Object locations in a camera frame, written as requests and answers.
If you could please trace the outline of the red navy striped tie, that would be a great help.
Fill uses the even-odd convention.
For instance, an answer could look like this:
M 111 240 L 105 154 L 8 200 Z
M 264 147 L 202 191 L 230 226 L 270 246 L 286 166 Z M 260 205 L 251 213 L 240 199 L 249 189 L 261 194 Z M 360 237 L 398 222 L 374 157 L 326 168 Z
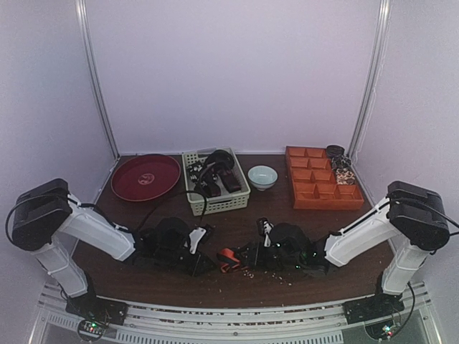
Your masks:
M 217 260 L 222 273 L 234 272 L 241 267 L 241 261 L 230 248 L 224 248 L 220 252 L 217 252 Z

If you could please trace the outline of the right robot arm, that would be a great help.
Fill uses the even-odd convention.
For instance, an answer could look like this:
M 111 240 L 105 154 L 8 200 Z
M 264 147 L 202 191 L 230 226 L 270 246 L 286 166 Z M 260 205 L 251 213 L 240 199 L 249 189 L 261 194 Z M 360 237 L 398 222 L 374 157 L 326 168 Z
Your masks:
M 368 311 L 383 316 L 399 302 L 406 285 L 428 256 L 443 248 L 458 223 L 446 215 L 441 196 L 402 181 L 387 187 L 387 195 L 365 215 L 318 240 L 296 225 L 257 220 L 261 242 L 238 249 L 249 268 L 281 271 L 293 267 L 306 275 L 325 277 L 393 237 L 404 241 L 380 274 L 375 295 L 365 299 Z

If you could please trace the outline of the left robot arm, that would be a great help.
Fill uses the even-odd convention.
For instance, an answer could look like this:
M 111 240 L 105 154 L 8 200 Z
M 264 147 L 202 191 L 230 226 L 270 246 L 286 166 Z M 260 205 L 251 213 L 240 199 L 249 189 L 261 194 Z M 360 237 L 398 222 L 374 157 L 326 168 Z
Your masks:
M 134 267 L 179 268 L 192 277 L 216 267 L 199 249 L 211 234 L 211 226 L 191 228 L 184 220 L 169 217 L 152 228 L 142 220 L 136 229 L 129 229 L 97 205 L 79 200 L 61 178 L 21 194 L 4 226 L 9 242 L 31 253 L 58 283 L 67 303 L 88 318 L 103 312 L 103 302 L 90 275 L 74 261 L 71 242 L 83 242 Z

